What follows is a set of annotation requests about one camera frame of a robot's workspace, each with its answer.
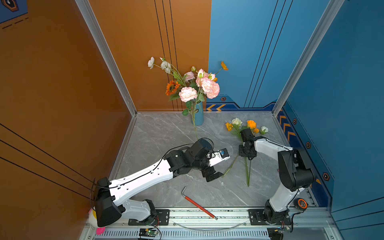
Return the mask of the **cream white rose stem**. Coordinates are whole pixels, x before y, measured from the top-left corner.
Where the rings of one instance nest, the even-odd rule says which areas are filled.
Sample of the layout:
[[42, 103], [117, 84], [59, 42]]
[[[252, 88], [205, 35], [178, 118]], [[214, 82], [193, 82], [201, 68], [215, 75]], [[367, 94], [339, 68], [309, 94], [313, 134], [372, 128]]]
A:
[[[241, 130], [242, 130], [242, 127], [243, 127], [243, 122], [239, 119], [239, 118], [234, 118], [232, 119], [232, 121], [230, 122], [232, 123], [233, 125], [237, 125], [238, 126], [238, 129], [239, 129], [239, 132], [241, 134]], [[227, 168], [227, 170], [224, 172], [224, 175], [222, 176], [223, 178], [230, 172], [230, 170], [233, 168], [235, 162], [237, 161], [239, 155], [237, 155], [235, 157], [235, 159], [232, 161], [231, 165]]]

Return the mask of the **large pink peach rose stem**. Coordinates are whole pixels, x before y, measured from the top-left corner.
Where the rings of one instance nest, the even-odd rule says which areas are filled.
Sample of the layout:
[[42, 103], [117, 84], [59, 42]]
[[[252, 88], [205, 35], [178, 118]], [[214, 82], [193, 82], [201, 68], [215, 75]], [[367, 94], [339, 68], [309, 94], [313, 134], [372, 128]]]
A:
[[217, 83], [215, 74], [208, 74], [203, 69], [197, 72], [196, 84], [198, 86], [197, 103], [204, 102], [205, 99], [214, 99], [220, 93], [220, 86]]

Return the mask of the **orange yellow rose stem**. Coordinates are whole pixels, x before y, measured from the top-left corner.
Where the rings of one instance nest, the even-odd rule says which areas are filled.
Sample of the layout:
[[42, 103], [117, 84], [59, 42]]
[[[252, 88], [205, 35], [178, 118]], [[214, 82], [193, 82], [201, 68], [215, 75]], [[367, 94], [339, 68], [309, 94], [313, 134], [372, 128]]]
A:
[[[257, 124], [253, 120], [247, 121], [247, 128], [242, 131], [243, 133], [243, 142], [244, 143], [250, 143], [254, 144], [254, 137], [255, 133], [258, 133], [259, 129], [257, 128]], [[245, 167], [246, 167], [246, 183], [247, 186], [250, 186], [250, 180], [251, 180], [251, 161], [253, 159], [245, 158]]]

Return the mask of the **teal ceramic vase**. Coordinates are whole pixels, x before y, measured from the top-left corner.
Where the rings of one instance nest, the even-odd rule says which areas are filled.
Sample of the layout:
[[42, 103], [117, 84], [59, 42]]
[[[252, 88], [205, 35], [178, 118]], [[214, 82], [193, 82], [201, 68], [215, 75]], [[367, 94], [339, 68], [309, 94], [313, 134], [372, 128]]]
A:
[[203, 103], [199, 103], [196, 105], [195, 126], [200, 126], [203, 123], [204, 123], [204, 108], [203, 108]]

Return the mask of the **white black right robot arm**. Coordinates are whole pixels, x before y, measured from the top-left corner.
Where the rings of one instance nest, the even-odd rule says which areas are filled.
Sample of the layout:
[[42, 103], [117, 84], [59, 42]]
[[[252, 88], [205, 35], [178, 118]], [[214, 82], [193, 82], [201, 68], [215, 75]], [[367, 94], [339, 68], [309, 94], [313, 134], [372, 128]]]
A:
[[308, 203], [299, 198], [299, 194], [315, 182], [308, 154], [304, 149], [294, 149], [270, 141], [264, 137], [255, 137], [250, 129], [240, 132], [243, 144], [239, 146], [239, 155], [252, 160], [258, 153], [278, 161], [281, 184], [275, 194], [266, 202], [262, 217], [270, 225], [287, 220], [289, 206], [294, 204], [300, 213], [308, 208]]

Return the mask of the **white rose flower stem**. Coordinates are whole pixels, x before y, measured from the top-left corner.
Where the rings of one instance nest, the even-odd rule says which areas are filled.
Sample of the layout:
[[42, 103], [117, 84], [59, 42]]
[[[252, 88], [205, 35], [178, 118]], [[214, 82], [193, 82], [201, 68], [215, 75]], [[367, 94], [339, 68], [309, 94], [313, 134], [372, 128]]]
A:
[[261, 135], [265, 135], [268, 132], [269, 132], [269, 129], [266, 126], [260, 127], [260, 134]]

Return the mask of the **pink peony flower stem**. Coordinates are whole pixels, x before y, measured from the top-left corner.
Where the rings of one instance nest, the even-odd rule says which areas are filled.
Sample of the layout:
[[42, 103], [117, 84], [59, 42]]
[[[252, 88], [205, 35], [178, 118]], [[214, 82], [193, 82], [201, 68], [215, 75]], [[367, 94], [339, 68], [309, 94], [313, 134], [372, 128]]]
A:
[[185, 87], [192, 87], [195, 90], [199, 90], [197, 80], [198, 80], [198, 71], [197, 68], [192, 66], [191, 70], [184, 74], [183, 76]]

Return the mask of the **pink carnation rose stem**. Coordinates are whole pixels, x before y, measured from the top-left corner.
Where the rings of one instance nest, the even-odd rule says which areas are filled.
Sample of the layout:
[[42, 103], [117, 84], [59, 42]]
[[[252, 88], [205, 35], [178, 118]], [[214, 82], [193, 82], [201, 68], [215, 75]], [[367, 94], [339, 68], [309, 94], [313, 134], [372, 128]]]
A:
[[198, 139], [198, 133], [197, 133], [197, 127], [196, 127], [196, 110], [197, 110], [196, 106], [197, 106], [198, 92], [196, 89], [192, 87], [184, 87], [179, 92], [179, 97], [181, 101], [186, 104], [186, 109], [183, 110], [182, 115], [192, 116], [192, 123], [194, 125], [195, 136]]

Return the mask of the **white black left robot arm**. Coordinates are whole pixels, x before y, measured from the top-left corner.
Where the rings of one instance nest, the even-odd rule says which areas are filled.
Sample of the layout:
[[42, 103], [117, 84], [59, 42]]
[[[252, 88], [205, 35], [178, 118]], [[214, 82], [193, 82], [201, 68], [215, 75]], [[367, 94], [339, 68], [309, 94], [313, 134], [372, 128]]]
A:
[[109, 180], [99, 179], [95, 186], [94, 212], [98, 228], [107, 227], [122, 217], [151, 224], [157, 218], [151, 200], [134, 201], [136, 194], [165, 181], [199, 170], [207, 182], [220, 178], [214, 166], [228, 160], [227, 149], [214, 150], [213, 142], [201, 138], [194, 144], [185, 144], [168, 150], [151, 166], [129, 176]]

